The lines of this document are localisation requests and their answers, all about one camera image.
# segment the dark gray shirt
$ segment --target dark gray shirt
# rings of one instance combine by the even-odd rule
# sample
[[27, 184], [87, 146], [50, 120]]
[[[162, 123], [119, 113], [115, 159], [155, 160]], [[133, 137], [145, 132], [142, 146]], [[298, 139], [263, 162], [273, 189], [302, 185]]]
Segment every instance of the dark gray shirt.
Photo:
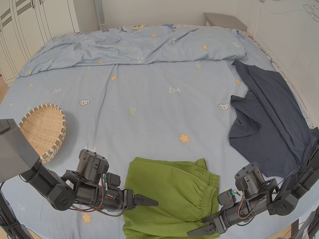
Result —
[[233, 65], [249, 87], [245, 98], [231, 96], [237, 119], [229, 142], [265, 176], [286, 177], [307, 161], [319, 139], [309, 129], [298, 103], [280, 73], [235, 60]]

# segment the white headboard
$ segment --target white headboard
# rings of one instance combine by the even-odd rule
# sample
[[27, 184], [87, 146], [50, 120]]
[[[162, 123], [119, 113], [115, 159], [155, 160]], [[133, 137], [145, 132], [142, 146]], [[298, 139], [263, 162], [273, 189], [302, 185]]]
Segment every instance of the white headboard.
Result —
[[256, 0], [248, 32], [319, 126], [319, 0]]

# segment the wicker basket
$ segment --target wicker basket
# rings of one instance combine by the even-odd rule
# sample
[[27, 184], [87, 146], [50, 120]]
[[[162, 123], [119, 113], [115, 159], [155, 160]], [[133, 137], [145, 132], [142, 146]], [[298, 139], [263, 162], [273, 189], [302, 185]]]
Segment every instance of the wicker basket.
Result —
[[65, 115], [54, 104], [43, 104], [30, 110], [18, 127], [39, 154], [42, 163], [54, 158], [66, 134]]

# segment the white label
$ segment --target white label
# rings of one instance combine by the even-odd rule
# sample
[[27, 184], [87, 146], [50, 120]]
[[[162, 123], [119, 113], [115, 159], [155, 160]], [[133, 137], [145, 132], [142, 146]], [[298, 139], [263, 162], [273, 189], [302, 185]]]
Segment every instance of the white label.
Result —
[[223, 225], [224, 231], [226, 231], [226, 226], [225, 226], [225, 223], [223, 221], [223, 218], [220, 216], [219, 219], [221, 221], [221, 224]]
[[127, 189], [124, 190], [124, 206], [127, 206]]

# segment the folded green clothing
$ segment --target folded green clothing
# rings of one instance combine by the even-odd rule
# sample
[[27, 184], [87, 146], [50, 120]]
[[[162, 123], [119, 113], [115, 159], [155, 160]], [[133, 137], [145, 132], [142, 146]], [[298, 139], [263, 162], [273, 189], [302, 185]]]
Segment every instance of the folded green clothing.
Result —
[[158, 201], [158, 207], [136, 206], [124, 212], [123, 232], [127, 239], [213, 239], [188, 237], [202, 227], [205, 218], [218, 211], [219, 176], [207, 170], [205, 159], [159, 161], [135, 158], [130, 163], [125, 188]]

